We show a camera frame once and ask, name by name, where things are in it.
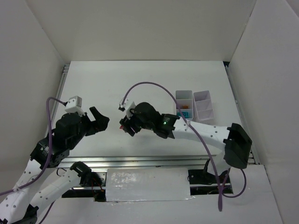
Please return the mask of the teal stepped lego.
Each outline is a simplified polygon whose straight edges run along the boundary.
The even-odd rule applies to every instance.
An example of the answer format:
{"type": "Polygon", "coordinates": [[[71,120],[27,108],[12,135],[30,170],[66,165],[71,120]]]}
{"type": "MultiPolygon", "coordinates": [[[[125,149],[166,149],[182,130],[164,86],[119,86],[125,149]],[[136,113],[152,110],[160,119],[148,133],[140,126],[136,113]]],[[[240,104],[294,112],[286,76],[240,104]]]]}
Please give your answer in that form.
{"type": "Polygon", "coordinates": [[[190,113],[187,112],[187,111],[182,111],[181,113],[177,112],[177,115],[180,116],[180,117],[181,117],[181,115],[183,115],[186,119],[190,118],[190,113]]]}

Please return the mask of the white divided container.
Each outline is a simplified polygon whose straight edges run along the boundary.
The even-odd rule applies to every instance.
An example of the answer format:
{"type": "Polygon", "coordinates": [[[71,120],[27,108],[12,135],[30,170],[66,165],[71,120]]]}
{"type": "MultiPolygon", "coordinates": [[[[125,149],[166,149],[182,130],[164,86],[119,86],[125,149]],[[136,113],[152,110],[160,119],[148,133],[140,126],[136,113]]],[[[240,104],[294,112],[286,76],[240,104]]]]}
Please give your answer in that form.
{"type": "Polygon", "coordinates": [[[181,116],[179,109],[187,120],[193,120],[193,95],[191,90],[177,90],[175,92],[175,99],[178,103],[176,107],[177,116],[181,116]]]}
{"type": "Polygon", "coordinates": [[[210,123],[214,119],[214,109],[210,91],[193,93],[194,120],[200,123],[210,123]]]}

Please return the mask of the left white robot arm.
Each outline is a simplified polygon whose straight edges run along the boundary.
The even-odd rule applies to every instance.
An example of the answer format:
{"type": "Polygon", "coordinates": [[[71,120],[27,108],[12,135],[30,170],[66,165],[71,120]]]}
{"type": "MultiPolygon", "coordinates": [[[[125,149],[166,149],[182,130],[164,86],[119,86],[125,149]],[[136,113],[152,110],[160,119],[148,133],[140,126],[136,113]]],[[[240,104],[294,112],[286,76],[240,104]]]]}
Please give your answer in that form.
{"type": "Polygon", "coordinates": [[[68,112],[56,122],[51,134],[40,140],[30,155],[28,164],[0,204],[2,224],[34,224],[37,216],[68,189],[77,185],[101,187],[102,180],[81,161],[75,162],[57,181],[41,189],[45,179],[70,151],[84,138],[105,131],[110,119],[89,109],[95,120],[91,121],[85,112],[68,112]]]}

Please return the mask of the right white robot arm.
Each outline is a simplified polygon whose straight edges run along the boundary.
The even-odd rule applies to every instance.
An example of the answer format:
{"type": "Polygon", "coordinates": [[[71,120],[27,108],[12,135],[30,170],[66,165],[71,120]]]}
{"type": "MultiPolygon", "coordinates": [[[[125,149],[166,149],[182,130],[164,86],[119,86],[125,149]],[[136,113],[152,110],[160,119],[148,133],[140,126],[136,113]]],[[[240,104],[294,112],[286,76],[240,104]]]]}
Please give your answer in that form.
{"type": "Polygon", "coordinates": [[[177,115],[160,114],[147,102],[120,103],[119,110],[126,113],[120,125],[130,136],[146,129],[163,139],[193,140],[219,149],[221,152],[206,166],[212,175],[221,175],[230,168],[245,169],[248,165],[252,140],[239,124],[225,127],[184,120],[177,115]]]}

